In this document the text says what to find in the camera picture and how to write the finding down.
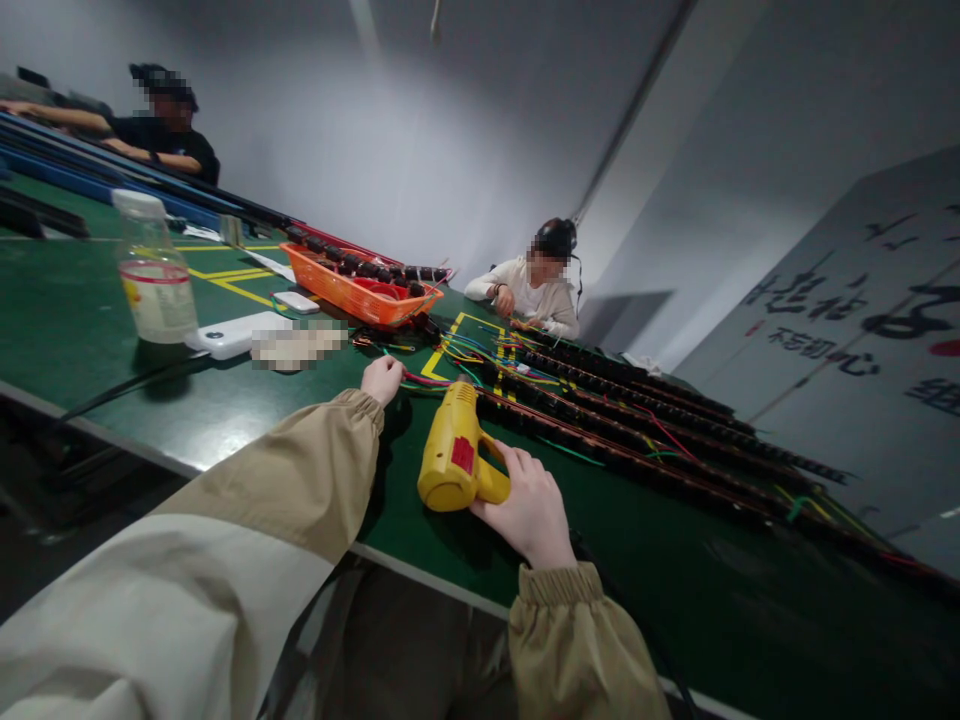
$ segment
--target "yellow heat gun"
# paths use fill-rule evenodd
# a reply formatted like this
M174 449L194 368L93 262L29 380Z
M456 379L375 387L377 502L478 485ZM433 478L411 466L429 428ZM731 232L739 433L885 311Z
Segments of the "yellow heat gun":
M477 420L477 390L466 375L447 388L423 449L417 492L431 510L463 510L474 499L499 505L510 495L510 478L480 457L480 443L501 463L493 438Z

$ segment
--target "heat gun handle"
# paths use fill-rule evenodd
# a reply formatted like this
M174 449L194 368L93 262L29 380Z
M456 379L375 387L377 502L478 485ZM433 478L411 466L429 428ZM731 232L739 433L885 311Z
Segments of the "heat gun handle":
M487 450L490 451L491 455L493 455L499 462L503 463L503 454L497 450L497 446L494 443L493 438L482 430L480 431L480 442L486 445ZM477 498L483 500L484 502L499 505L508 497L510 497L510 478L497 470L486 460L483 460L479 457L477 460L480 462L480 466L477 469Z

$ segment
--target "beige jacket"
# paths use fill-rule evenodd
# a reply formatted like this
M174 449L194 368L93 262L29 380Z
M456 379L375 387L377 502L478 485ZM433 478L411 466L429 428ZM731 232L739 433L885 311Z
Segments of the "beige jacket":
M497 283L504 283L516 294L523 283L527 282L527 259L522 255L515 260L500 263L486 275L471 280L463 294L471 300L487 299L487 290ZM543 321L543 329L548 333L573 340L580 334L580 322L570 298L573 286L565 280L549 283L540 300L540 307L533 316Z
M255 717L357 536L382 427L359 390L301 410L71 568L0 628L0 717ZM509 641L521 717L669 717L590 565L521 570Z

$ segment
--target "hand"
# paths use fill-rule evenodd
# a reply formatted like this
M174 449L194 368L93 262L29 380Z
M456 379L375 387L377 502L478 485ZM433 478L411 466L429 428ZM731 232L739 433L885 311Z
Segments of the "hand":
M510 321L510 327L512 327L514 330L526 330L526 329L532 328L532 327L542 328L542 327L543 327L543 321L542 321L542 320L527 320L527 321L524 321L524 320L511 320L511 321Z
M510 497L500 505L474 501L470 511L496 530L534 570L576 567L567 513L553 475L539 460L497 441L510 474Z
M146 150L141 150L140 148L135 148L133 145L125 143L120 138L107 138L101 142L102 145L106 145L108 148L113 148L121 155L126 155L128 158L134 158L137 160L149 160L150 153Z
M403 363L390 355L377 358L363 371L360 389L372 397L380 407L386 407L400 389L403 380Z
M493 301L497 308L497 314L500 317L510 317L513 313L513 306L516 305L516 298L513 297L513 290L507 285L501 285L497 298Z
M20 102L18 100L0 100L0 111L6 111L17 117L36 115L33 103Z

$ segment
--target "plastic bottle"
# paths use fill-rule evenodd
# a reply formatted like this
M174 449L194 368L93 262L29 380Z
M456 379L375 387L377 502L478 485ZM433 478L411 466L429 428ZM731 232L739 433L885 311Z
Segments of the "plastic bottle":
M197 329L197 308L187 263L167 232L163 202L131 190L113 190L111 196L123 220L117 268L137 334L153 343L183 342Z

